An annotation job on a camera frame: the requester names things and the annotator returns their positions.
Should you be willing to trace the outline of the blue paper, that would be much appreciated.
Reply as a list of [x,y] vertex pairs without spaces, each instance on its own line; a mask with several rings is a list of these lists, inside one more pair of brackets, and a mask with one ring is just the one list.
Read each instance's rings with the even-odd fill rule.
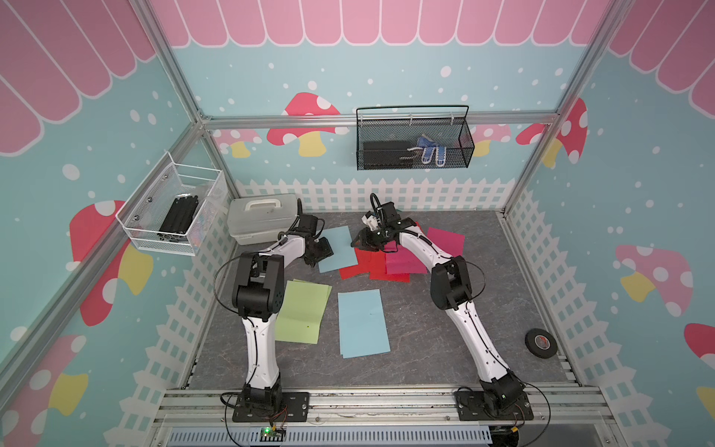
[[391,350],[379,290],[339,292],[340,351],[344,359]]
[[359,263],[357,255],[351,247],[352,238],[346,225],[329,228],[323,232],[322,236],[327,238],[333,250],[333,255],[318,263],[320,273],[356,266]]

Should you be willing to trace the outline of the large green paper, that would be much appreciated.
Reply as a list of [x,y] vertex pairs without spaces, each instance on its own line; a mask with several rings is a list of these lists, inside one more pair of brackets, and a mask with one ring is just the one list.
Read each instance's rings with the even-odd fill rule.
[[289,280],[276,322],[276,340],[316,345],[331,286]]

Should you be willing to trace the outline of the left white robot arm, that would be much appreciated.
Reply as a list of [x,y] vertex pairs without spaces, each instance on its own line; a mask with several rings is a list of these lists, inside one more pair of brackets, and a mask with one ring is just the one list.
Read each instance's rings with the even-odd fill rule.
[[314,267],[331,257],[333,249],[318,227],[324,220],[303,211],[296,200],[296,217],[277,242],[262,251],[236,257],[232,306],[242,318],[248,349],[247,378],[236,405],[241,411],[273,419],[288,413],[283,402],[276,355],[277,315],[285,298],[285,267],[296,260]]

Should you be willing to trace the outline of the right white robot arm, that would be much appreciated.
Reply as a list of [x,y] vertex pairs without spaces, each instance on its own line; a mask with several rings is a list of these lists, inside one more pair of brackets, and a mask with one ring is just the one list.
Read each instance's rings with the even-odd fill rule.
[[370,203],[372,209],[361,218],[364,227],[351,246],[377,253],[394,243],[412,253],[429,270],[433,303],[446,313],[467,345],[477,367],[485,413],[506,417],[515,412],[525,417],[521,405],[526,399],[525,383],[503,361],[480,321],[474,304],[478,294],[472,288],[468,262],[441,249],[415,221],[402,218],[393,202],[383,203],[372,193]]

